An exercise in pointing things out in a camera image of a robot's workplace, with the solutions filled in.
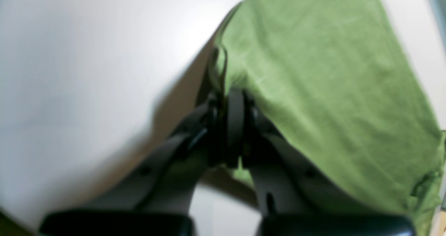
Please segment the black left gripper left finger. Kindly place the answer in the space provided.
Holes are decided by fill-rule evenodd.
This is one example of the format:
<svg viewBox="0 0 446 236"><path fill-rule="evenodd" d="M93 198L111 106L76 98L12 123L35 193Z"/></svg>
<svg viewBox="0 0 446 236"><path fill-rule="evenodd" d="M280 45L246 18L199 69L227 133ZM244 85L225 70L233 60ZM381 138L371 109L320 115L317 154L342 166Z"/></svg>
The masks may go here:
<svg viewBox="0 0 446 236"><path fill-rule="evenodd" d="M211 92L118 184L74 209L45 217L45 236L195 236L194 189L221 163L221 98Z"/></svg>

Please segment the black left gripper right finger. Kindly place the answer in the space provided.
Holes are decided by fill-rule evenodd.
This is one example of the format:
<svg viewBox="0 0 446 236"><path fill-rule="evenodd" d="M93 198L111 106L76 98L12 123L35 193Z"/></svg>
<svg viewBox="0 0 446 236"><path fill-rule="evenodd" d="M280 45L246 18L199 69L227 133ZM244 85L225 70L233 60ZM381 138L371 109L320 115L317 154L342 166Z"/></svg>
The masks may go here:
<svg viewBox="0 0 446 236"><path fill-rule="evenodd" d="M262 215L258 236L415 236L410 219L342 191L295 149L246 90L227 99L226 165L247 169Z"/></svg>

